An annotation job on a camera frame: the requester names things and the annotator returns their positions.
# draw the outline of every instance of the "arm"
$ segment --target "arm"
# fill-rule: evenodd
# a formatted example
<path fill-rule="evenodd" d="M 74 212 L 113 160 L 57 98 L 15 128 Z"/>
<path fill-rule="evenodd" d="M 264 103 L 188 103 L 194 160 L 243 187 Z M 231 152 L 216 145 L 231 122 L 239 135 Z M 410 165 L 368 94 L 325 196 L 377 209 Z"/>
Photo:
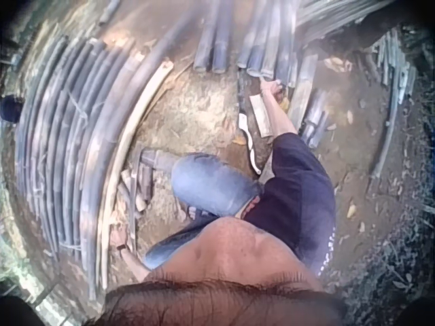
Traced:
<path fill-rule="evenodd" d="M 111 232 L 110 242 L 113 246 L 119 247 L 127 243 L 127 232 L 125 225 L 120 228 L 114 228 Z M 130 249 L 124 248 L 120 251 L 121 258 L 125 261 L 128 269 L 135 275 L 135 278 L 142 282 L 150 271 L 141 263 L 141 261 L 130 252 Z"/>
<path fill-rule="evenodd" d="M 279 81 L 265 81 L 263 78 L 260 78 L 260 80 L 261 94 L 264 106 L 267 110 L 267 115 L 269 116 L 269 121 L 271 122 L 273 136 L 276 138 L 287 132 L 298 134 L 293 123 L 279 106 L 275 98 L 282 89 Z"/>

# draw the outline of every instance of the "blue jeans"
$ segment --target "blue jeans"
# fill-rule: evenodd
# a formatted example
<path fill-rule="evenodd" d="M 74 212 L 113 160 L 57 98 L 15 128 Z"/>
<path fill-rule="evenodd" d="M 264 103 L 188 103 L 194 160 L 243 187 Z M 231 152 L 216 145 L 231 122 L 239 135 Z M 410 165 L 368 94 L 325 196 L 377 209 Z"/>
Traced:
<path fill-rule="evenodd" d="M 172 169 L 171 184 L 180 201 L 204 213 L 180 232 L 155 244 L 145 254 L 143 264 L 151 270 L 195 238 L 206 225 L 219 217 L 235 216 L 262 192 L 259 183 L 216 156 L 205 153 L 180 158 Z"/>

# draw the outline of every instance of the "dark hair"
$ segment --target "dark hair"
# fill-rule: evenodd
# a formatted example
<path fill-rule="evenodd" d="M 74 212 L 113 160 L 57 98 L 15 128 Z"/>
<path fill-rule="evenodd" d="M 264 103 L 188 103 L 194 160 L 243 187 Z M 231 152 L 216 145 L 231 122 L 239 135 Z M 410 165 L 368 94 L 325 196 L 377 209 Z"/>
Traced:
<path fill-rule="evenodd" d="M 152 281 L 106 296 L 99 325 L 341 325 L 345 307 L 328 293 L 222 280 Z"/>

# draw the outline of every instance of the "hand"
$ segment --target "hand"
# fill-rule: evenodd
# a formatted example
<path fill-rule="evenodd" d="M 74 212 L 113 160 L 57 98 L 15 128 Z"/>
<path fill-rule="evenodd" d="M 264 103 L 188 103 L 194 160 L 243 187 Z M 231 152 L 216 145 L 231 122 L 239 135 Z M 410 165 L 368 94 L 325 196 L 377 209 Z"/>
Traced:
<path fill-rule="evenodd" d="M 114 226 L 110 234 L 110 243 L 119 247 L 127 243 L 127 229 L 125 225 Z"/>
<path fill-rule="evenodd" d="M 279 79 L 266 81 L 263 77 L 260 77 L 260 89 L 261 93 L 270 92 L 273 96 L 276 96 L 282 91 L 283 86 Z"/>

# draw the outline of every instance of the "soil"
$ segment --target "soil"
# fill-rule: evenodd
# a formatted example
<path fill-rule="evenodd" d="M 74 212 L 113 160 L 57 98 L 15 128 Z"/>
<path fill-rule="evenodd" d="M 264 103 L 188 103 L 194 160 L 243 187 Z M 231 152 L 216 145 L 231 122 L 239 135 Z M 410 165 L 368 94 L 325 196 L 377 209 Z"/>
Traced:
<path fill-rule="evenodd" d="M 212 153 L 246 175 L 255 177 L 249 166 L 246 146 L 233 142 L 240 137 L 237 130 L 234 62 L 249 18 L 247 11 L 251 10 L 251 1 L 236 2 L 228 72 L 224 75 L 199 75 L 190 67 L 187 68 L 140 125 L 132 148 L 136 142 L 142 142 L 148 147 L 179 155 L 194 151 Z M 101 37 L 107 43 L 119 38 L 134 37 L 137 50 L 147 52 L 155 40 L 164 35 L 179 13 L 193 3 L 193 0 L 124 0 L 110 24 L 100 31 Z M 63 2 L 55 3 L 46 14 L 46 36 L 36 42 L 32 56 L 23 69 L 33 68 L 36 53 L 41 51 L 44 40 L 49 37 L 49 26 L 58 22 L 74 37 L 80 30 L 91 25 L 101 13 L 101 8 L 101 1 L 96 1 L 93 5 L 83 1 L 74 7 L 68 7 Z M 175 63 L 174 75 L 192 62 L 201 32 L 200 25 L 201 22 L 186 33 L 184 41 L 171 52 L 169 57 Z M 400 223 L 400 218 L 406 211 L 405 204 L 413 197 L 417 187 L 416 179 L 419 175 L 415 171 L 420 171 L 421 162 L 426 159 L 413 155 L 418 148 L 418 136 L 423 130 L 419 121 L 421 103 L 415 101 L 412 105 L 410 101 L 404 101 L 400 106 L 381 178 L 370 178 L 385 132 L 389 90 L 370 80 L 365 69 L 358 65 L 356 57 L 341 58 L 346 59 L 352 63 L 350 71 L 337 72 L 331 69 L 328 60 L 319 61 L 315 77 L 315 87 L 328 91 L 326 109 L 330 114 L 329 123 L 336 124 L 335 130 L 325 134 L 315 155 L 336 188 L 336 239 L 330 271 L 340 271 L 340 274 L 345 274 L 352 264 L 372 252 L 377 243 L 383 242 Z M 249 89 L 255 94 L 258 91 L 257 81 L 253 81 Z M 258 165 L 262 167 L 271 151 L 270 140 L 259 137 L 254 117 L 251 112 L 248 114 Z M 34 251 L 41 252 L 42 249 L 48 249 L 48 246 L 41 235 L 39 222 L 31 216 L 27 204 L 17 194 L 14 185 L 13 130 L 6 139 L 3 153 L 7 155 L 2 156 L 2 165 L 12 194 L 12 208 L 22 221 L 21 227 L 30 228 L 29 233 L 35 235 L 36 242 L 30 246 Z M 348 217 L 351 205 L 355 205 L 356 210 Z M 188 222 L 189 218 L 179 211 L 168 176 L 155 173 L 154 197 L 138 221 L 139 254 L 143 255 L 154 243 L 178 231 Z M 44 270 L 52 269 L 49 257 L 33 254 L 31 257 L 44 261 Z M 81 265 L 62 253 L 55 270 L 62 275 L 63 284 L 71 297 L 83 307 L 85 314 L 94 316 L 101 309 L 103 294 L 97 303 L 88 301 L 86 279 Z M 331 278 L 330 274 L 324 276 L 325 284 Z M 109 289 L 134 282 L 133 275 L 126 270 L 119 257 L 111 257 L 109 281 Z"/>

